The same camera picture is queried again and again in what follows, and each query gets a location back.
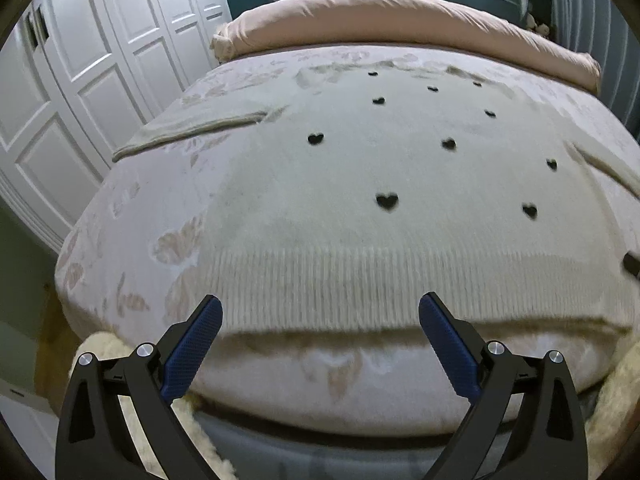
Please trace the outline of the cream sweater with black hearts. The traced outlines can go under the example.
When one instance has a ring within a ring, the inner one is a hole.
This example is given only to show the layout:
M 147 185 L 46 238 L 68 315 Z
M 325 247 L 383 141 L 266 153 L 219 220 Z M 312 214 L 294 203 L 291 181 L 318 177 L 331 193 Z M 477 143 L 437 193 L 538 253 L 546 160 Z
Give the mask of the cream sweater with black hearts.
M 638 172 L 515 78 L 401 60 L 281 61 L 206 79 L 120 153 L 108 237 L 174 322 L 204 294 L 230 334 L 460 318 L 628 330 L 639 294 L 593 170 Z

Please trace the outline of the white fluffy rug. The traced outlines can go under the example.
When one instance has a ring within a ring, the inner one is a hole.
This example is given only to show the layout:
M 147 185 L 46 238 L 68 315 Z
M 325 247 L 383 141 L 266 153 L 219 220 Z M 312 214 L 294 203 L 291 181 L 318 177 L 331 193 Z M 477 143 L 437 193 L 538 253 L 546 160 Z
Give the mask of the white fluffy rug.
M 55 474 L 69 479 L 233 479 L 193 417 L 162 383 L 177 344 L 127 348 L 96 333 L 78 350 L 63 404 Z

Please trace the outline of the pink floral bedspread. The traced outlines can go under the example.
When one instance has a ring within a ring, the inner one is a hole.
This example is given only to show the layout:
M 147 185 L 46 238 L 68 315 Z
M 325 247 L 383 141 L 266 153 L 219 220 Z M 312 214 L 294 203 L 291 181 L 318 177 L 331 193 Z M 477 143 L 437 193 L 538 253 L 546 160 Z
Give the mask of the pink floral bedspread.
M 639 326 L 639 148 L 590 93 L 451 50 L 329 46 L 212 70 L 127 142 L 64 242 L 74 331 L 153 341 L 205 295 L 194 389 L 350 436 L 444 434 L 465 402 L 421 333 L 436 292 L 578 389 Z

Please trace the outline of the grey-blue curtain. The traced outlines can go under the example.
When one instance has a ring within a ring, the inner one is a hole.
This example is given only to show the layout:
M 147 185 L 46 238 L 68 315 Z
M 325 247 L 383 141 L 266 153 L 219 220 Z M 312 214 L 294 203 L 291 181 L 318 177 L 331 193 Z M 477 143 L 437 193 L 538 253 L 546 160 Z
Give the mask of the grey-blue curtain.
M 602 68 L 600 100 L 639 135 L 639 40 L 612 0 L 552 0 L 556 42 Z

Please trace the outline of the white panelled wardrobe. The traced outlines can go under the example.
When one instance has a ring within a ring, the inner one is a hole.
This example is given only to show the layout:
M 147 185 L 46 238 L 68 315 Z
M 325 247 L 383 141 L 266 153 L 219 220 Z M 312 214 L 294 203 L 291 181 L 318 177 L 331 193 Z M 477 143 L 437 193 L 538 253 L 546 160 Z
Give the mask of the white panelled wardrobe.
M 58 252 L 115 151 L 216 65 L 227 0 L 29 0 L 1 49 L 1 196 Z

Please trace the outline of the pink folded duvet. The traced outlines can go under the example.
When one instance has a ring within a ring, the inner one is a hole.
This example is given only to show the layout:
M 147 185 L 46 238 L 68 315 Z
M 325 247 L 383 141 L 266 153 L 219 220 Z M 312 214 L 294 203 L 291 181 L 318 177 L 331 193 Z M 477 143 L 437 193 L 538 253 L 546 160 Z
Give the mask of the pink folded duvet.
M 494 14 L 448 0 L 277 0 L 221 25 L 210 47 L 219 62 L 311 44 L 426 44 L 475 53 L 591 93 L 600 64 Z

